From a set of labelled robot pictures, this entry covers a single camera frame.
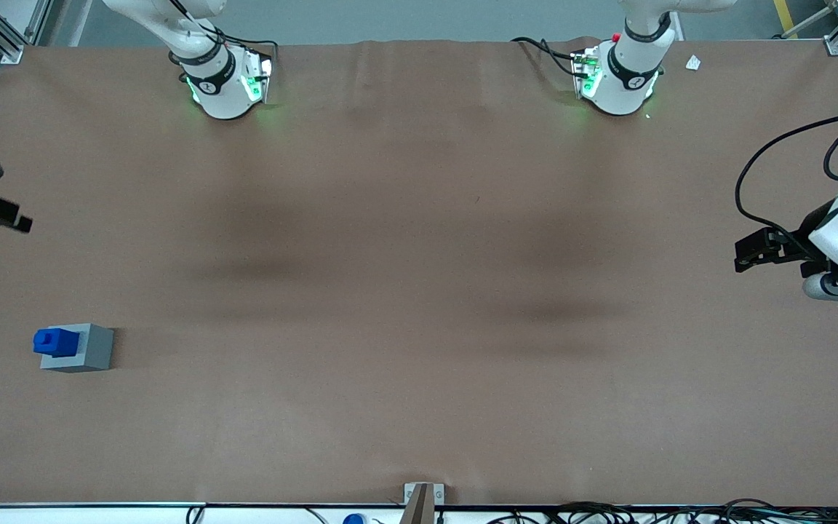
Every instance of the blue block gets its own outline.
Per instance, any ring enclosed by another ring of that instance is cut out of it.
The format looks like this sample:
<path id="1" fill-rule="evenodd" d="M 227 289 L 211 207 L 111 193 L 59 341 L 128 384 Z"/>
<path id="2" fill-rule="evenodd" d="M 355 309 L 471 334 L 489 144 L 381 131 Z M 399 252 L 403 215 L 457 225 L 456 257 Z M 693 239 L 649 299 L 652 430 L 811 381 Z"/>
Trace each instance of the blue block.
<path id="1" fill-rule="evenodd" d="M 41 369 L 79 373 L 109 368 L 114 342 L 114 332 L 111 329 L 94 324 L 51 325 L 47 329 L 59 329 L 76 334 L 79 336 L 79 344 L 73 356 L 41 355 Z"/>
<path id="2" fill-rule="evenodd" d="M 76 355 L 79 348 L 79 333 L 51 327 L 40 329 L 34 334 L 34 352 L 52 357 Z"/>

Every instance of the brown paper mat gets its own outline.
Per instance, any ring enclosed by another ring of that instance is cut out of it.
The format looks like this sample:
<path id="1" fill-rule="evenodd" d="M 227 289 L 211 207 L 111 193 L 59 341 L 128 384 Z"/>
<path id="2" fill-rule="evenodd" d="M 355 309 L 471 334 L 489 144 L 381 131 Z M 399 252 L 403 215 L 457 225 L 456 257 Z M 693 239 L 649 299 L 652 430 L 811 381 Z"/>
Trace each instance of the brown paper mat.
<path id="1" fill-rule="evenodd" d="M 288 47 L 235 122 L 165 55 L 0 72 L 0 501 L 838 504 L 838 304 L 732 260 L 746 159 L 838 115 L 821 43 L 675 44 L 619 119 L 518 44 Z M 749 208 L 831 198 L 837 133 Z M 111 371 L 37 369 L 68 322 Z"/>

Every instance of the gray base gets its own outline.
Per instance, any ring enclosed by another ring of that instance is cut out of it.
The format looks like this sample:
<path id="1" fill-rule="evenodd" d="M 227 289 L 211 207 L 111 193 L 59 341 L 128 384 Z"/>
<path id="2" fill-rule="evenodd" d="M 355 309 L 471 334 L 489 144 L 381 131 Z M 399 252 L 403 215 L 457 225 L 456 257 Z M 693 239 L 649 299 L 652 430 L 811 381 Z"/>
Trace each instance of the gray base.
<path id="1" fill-rule="evenodd" d="M 41 355 L 41 369 L 80 373 L 109 368 L 114 341 L 114 332 L 111 329 L 94 324 L 51 325 L 49 328 L 79 333 L 79 347 L 76 348 L 76 355 L 73 356 Z"/>

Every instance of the metal bracket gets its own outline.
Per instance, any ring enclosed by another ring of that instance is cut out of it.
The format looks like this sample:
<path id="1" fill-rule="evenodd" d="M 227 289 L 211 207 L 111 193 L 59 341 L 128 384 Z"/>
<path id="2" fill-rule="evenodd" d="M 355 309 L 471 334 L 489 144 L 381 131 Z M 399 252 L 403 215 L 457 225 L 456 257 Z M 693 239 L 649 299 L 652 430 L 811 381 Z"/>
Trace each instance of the metal bracket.
<path id="1" fill-rule="evenodd" d="M 415 491 L 416 485 L 428 484 L 428 482 L 408 482 L 403 484 L 403 504 L 409 504 L 412 492 Z M 445 484 L 431 484 L 432 485 L 432 500 L 435 505 L 445 504 Z"/>
<path id="2" fill-rule="evenodd" d="M 13 56 L 2 55 L 0 64 L 3 66 L 17 66 L 21 62 L 21 57 L 24 56 L 24 46 L 17 47 L 17 54 Z"/>
<path id="3" fill-rule="evenodd" d="M 829 35 L 824 34 L 823 36 L 823 44 L 826 46 L 827 54 L 829 56 L 838 56 L 838 46 L 835 46 L 834 43 L 829 40 Z"/>

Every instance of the green led light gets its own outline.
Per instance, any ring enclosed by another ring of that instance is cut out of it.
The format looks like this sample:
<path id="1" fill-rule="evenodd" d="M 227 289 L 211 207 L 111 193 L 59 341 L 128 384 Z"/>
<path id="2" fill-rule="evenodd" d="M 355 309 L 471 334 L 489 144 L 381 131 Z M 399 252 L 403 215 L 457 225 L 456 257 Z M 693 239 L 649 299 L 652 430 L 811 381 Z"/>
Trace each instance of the green led light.
<path id="1" fill-rule="evenodd" d="M 244 84 L 245 90 L 247 92 L 247 98 L 249 98 L 252 102 L 257 102 L 260 100 L 260 82 L 256 79 L 248 79 L 246 76 L 242 77 L 242 84 Z"/>
<path id="2" fill-rule="evenodd" d="M 193 93 L 193 102 L 200 103 L 199 102 L 199 94 L 196 94 L 196 88 L 193 87 L 193 82 L 190 81 L 189 77 L 187 77 L 187 79 L 186 79 L 186 85 L 189 86 L 190 92 Z"/>
<path id="3" fill-rule="evenodd" d="M 584 80 L 584 89 L 581 90 L 581 93 L 591 98 L 593 95 L 596 94 L 596 86 L 599 86 L 599 81 L 603 80 L 603 75 L 601 71 L 598 69 L 594 74 L 589 77 L 589 79 Z"/>

